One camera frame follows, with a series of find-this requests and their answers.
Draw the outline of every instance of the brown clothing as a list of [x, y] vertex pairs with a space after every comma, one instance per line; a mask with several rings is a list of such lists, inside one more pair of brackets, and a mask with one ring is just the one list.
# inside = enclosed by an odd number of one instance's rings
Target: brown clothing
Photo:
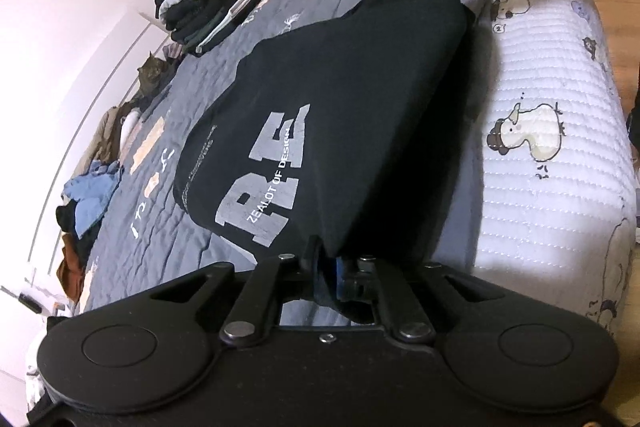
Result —
[[104, 164], [111, 164], [118, 159], [120, 154], [120, 131], [122, 119], [132, 109], [129, 102], [123, 103], [120, 108], [111, 107], [100, 120], [94, 137], [80, 158], [72, 178], [86, 174], [93, 160], [99, 160]]
[[73, 235], [65, 233], [62, 235], [64, 247], [62, 247], [62, 255], [64, 259], [56, 270], [56, 275], [65, 295], [73, 302], [77, 303], [82, 295], [84, 287], [84, 268], [80, 264], [80, 259], [76, 253]]

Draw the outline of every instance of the white wall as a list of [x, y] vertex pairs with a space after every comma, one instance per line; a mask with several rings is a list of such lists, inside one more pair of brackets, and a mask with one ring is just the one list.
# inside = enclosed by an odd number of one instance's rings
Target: white wall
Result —
[[[15, 282], [31, 272], [26, 265], [31, 237], [51, 181], [43, 172], [62, 153], [52, 140], [56, 130], [51, 123], [60, 120], [65, 111], [62, 103], [79, 72], [127, 10], [152, 17], [154, 2], [0, 0], [2, 285], [15, 288]], [[18, 306], [10, 314], [8, 302]], [[6, 345], [6, 332], [20, 331], [19, 338], [27, 337], [33, 317], [0, 295], [0, 371], [11, 367], [13, 372], [15, 360], [20, 367], [24, 363], [26, 346]]]
[[0, 412], [14, 426], [27, 423], [24, 382], [0, 371]]

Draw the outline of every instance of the cat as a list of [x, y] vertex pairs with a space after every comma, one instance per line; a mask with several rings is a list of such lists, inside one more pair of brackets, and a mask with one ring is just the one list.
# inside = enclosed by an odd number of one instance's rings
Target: cat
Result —
[[160, 76], [169, 68], [169, 64], [162, 58], [154, 57], [149, 53], [149, 58], [138, 68], [140, 91], [145, 96], [153, 94], [160, 80]]

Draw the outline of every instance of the white letter print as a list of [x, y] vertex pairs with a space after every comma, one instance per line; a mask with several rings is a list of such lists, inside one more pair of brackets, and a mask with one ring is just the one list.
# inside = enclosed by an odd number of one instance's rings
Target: white letter print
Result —
[[[268, 247], [287, 224], [287, 219], [276, 212], [264, 214], [263, 209], [272, 204], [282, 208], [293, 208], [293, 201], [298, 190], [298, 180], [289, 178], [280, 182], [278, 190], [269, 190], [270, 182], [263, 176], [249, 173], [238, 178], [220, 202], [216, 212], [216, 223], [225, 226], [226, 223], [253, 234], [253, 240], [259, 245]], [[273, 197], [266, 199], [269, 193]], [[244, 203], [238, 203], [247, 194], [249, 198]]]
[[[282, 124], [284, 113], [272, 112], [262, 126], [262, 130], [249, 153], [249, 158], [258, 162], [264, 158], [276, 162], [284, 160], [289, 161], [293, 168], [302, 167], [302, 155], [305, 146], [305, 118], [309, 108], [310, 104], [306, 104], [298, 110], [295, 123], [293, 120], [287, 120]], [[293, 137], [289, 138], [291, 127], [293, 127]], [[280, 130], [278, 139], [274, 140], [273, 136], [278, 129]], [[288, 139], [286, 146], [289, 148], [286, 160], [283, 157], [285, 139]]]

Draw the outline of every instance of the wooden floor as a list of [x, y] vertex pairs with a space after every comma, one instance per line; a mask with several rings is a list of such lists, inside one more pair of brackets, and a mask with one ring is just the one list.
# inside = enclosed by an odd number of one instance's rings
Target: wooden floor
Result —
[[[625, 115], [634, 105], [640, 63], [640, 0], [595, 0], [602, 17]], [[640, 423], [640, 248], [617, 335], [620, 368], [605, 406], [627, 425]]]

